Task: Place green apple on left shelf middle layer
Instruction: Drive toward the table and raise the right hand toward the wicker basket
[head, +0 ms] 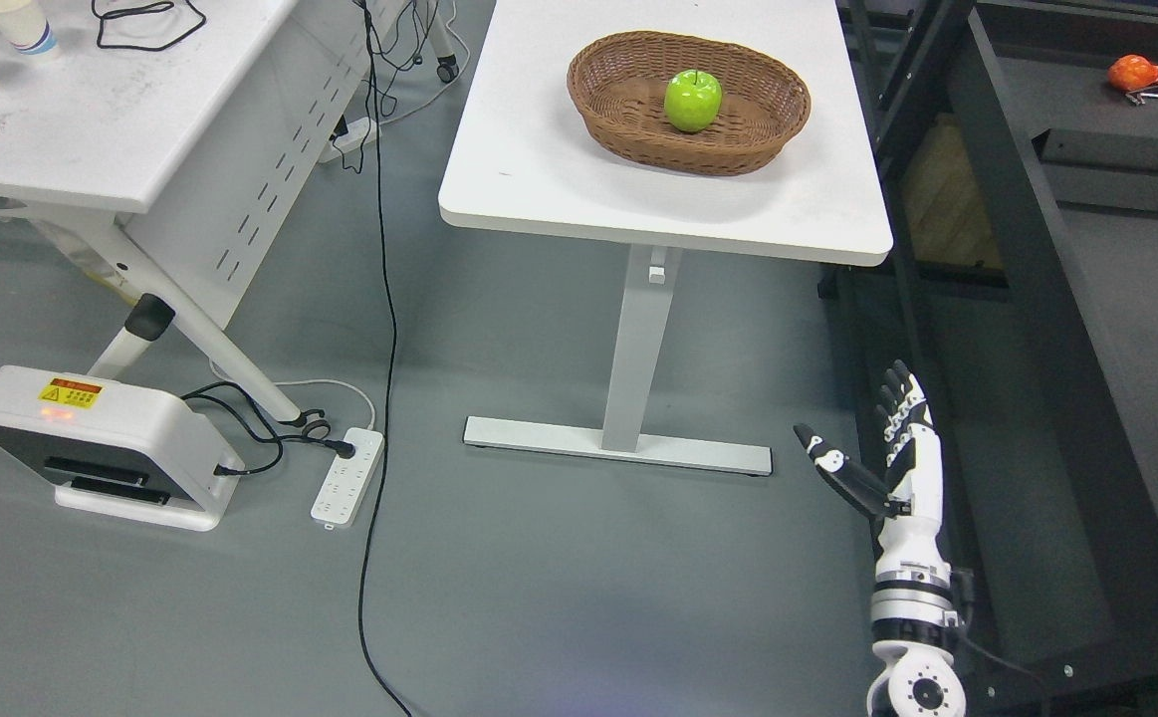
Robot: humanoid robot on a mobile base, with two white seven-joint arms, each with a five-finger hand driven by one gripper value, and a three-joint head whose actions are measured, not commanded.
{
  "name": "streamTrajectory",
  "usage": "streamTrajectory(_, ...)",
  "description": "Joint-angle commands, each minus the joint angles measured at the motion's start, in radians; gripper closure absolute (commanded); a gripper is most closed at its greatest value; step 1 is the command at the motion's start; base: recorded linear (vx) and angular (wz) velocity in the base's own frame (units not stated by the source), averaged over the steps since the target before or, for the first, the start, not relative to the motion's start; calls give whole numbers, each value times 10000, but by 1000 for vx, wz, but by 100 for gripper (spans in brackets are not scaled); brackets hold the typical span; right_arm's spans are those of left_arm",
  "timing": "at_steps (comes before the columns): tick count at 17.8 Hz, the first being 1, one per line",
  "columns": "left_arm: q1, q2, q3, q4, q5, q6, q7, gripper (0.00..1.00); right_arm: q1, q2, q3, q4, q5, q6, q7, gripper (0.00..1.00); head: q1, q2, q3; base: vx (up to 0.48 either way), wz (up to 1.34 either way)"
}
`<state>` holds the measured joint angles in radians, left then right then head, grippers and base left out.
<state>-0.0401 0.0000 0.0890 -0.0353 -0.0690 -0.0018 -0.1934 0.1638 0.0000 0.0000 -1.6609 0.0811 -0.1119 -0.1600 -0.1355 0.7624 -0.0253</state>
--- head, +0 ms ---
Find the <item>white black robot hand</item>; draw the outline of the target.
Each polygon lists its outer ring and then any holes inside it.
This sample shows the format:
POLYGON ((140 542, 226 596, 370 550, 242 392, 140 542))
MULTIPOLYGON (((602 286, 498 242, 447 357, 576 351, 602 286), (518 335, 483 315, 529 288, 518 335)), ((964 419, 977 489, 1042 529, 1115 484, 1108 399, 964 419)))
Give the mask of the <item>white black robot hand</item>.
POLYGON ((884 372, 880 403, 885 442, 884 477, 807 425, 794 432, 824 484, 879 528, 877 581, 924 581, 946 586, 950 564, 941 559, 944 471, 941 436, 919 380, 906 363, 884 372))

